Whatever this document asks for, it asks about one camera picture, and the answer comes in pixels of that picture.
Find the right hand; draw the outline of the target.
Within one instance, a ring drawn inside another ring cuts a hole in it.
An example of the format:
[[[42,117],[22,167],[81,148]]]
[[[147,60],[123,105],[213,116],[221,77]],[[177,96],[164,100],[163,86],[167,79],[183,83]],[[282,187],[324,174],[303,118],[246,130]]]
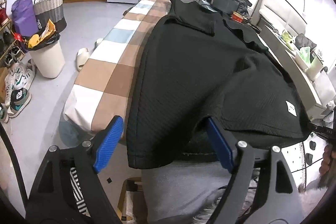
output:
[[[328,144],[324,149],[321,166],[319,168],[319,174],[321,176],[324,175],[330,169],[330,162],[332,159],[335,158],[336,158],[335,149],[331,144]]]

